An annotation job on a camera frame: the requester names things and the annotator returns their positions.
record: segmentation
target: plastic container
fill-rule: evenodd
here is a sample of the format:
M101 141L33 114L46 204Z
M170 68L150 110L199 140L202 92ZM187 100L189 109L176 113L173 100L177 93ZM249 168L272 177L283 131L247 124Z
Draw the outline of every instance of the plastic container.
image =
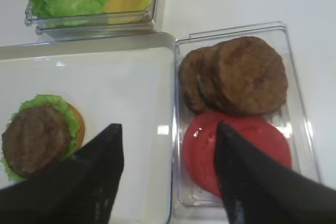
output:
M171 35L155 33L0 48L0 132L36 94L75 104L85 122L83 146L107 125L121 123L124 170L109 224L167 224L174 43ZM15 77L2 78L9 74ZM0 189L12 184L0 164Z
M155 31L155 6L156 0L152 0L150 6L136 12L38 18L34 16L32 6L28 3L25 24L36 25L38 35L46 33L56 40L137 35Z
M313 153L309 122L307 121L294 62L289 46L286 27L283 23L268 23L245 27L230 28L189 35L176 42L176 73L185 55L191 50L212 46L221 41L242 36L256 36L265 40L282 56L289 82L287 103L279 111L266 115L265 119L281 131L286 137L292 156L293 170L315 181L320 180L316 159ZM194 118L194 114L185 106L176 81L176 121L177 141L175 143L174 167L174 208L176 218L205 218L223 220L226 218L222 202L212 194L200 189L190 178L181 157L183 136Z

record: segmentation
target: grilled beef patty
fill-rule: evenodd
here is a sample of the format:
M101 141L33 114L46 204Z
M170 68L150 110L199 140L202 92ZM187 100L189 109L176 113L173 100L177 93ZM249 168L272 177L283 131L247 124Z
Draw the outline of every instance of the grilled beef patty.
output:
M208 47L202 47L189 52L183 58L178 71L184 102L195 114L209 110L197 82L197 75L202 69L207 49Z
M69 144L62 114L48 105L22 110L2 135L2 151L9 167L24 178L57 164Z
M212 66L221 94L246 115L267 114L286 102L288 81L282 58L260 38L227 41Z

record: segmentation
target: white plate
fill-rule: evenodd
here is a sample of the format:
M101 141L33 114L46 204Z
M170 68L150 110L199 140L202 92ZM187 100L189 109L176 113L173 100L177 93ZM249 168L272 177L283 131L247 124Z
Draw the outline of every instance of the white plate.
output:
M165 223L173 63L168 48L1 60L0 131L20 104L36 94L61 95L81 112L84 143L110 123L121 123L125 167L110 223ZM0 187L10 184L0 165Z

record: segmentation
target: tomato slice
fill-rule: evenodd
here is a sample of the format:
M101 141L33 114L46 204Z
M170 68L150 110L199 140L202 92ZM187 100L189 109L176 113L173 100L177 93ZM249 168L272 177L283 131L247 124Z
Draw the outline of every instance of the tomato slice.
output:
M214 112L214 111L209 111L205 112L203 114L198 115L189 125L185 136L184 140L182 141L182 158L184 161L184 165L190 175L190 178L198 184L197 179L195 178L193 174L193 169L192 169L192 156L193 156L193 149L194 149L194 144L196 140L198 139L198 136L200 132L210 123L215 122L216 124L220 121L227 121L227 120L233 120L231 116L219 113L219 112Z
M242 118L231 123L231 126L262 152L283 166L292 168L288 142L274 126L260 118Z
M216 130L219 121L232 123L236 118L227 116L213 121L203 129L194 144L192 156L192 173L200 188L209 191L218 198L221 194L218 189L218 180L214 168L214 154L216 145Z

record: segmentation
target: white table surface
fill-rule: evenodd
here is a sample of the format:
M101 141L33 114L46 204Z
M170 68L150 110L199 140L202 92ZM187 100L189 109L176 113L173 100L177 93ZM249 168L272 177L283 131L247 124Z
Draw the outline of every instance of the white table surface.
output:
M0 0L0 46L38 41L24 25L27 0ZM165 0L162 30L189 33L262 22L288 25L303 101L323 182L336 188L336 1Z

